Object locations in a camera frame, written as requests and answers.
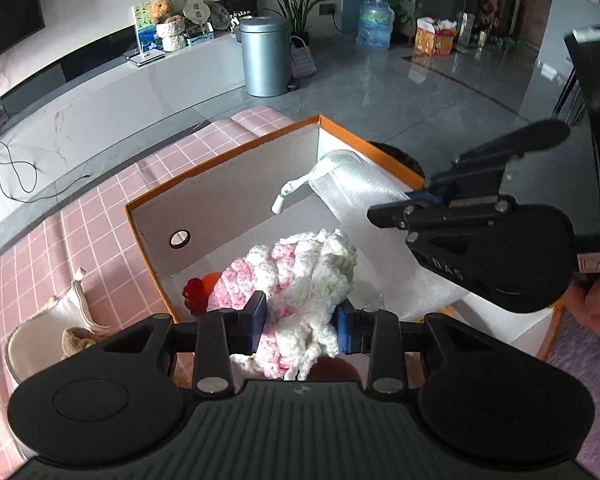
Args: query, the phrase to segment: brown door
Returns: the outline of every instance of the brown door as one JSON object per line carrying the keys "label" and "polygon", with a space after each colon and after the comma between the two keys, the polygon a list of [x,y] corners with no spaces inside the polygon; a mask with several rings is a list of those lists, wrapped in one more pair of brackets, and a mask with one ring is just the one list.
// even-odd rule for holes
{"label": "brown door", "polygon": [[549,18],[551,0],[520,0],[520,18],[518,19],[518,38],[540,47],[546,21]]}

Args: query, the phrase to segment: purple rug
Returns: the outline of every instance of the purple rug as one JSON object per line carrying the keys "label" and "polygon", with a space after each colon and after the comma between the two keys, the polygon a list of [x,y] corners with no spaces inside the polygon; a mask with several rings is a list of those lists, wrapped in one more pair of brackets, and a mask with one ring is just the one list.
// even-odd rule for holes
{"label": "purple rug", "polygon": [[600,338],[565,314],[547,362],[580,380],[596,404],[596,418],[578,462],[600,479]]}

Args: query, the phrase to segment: silver trash can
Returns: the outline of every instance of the silver trash can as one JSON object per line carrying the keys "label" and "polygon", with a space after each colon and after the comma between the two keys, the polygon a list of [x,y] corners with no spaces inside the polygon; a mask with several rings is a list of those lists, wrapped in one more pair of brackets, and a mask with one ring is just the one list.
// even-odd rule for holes
{"label": "silver trash can", "polygon": [[291,79],[291,24],[282,16],[259,16],[240,23],[247,92],[273,97],[288,91]]}

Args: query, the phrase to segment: ribbed black surface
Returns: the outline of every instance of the ribbed black surface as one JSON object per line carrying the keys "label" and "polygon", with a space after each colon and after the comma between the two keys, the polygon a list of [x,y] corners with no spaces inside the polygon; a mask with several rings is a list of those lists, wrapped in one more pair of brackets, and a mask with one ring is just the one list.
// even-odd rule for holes
{"label": "ribbed black surface", "polygon": [[461,462],[423,435],[407,408],[371,400],[355,383],[265,381],[248,383],[233,399],[201,404],[178,436],[135,462],[76,471],[32,460],[12,478],[592,479],[574,463],[495,472]]}

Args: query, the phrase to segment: blue water bottle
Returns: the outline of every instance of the blue water bottle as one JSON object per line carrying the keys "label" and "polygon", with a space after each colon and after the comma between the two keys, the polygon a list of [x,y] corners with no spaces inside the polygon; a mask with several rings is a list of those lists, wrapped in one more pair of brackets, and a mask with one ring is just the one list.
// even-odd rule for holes
{"label": "blue water bottle", "polygon": [[385,0],[371,0],[360,7],[357,46],[368,50],[387,50],[394,29],[395,12]]}

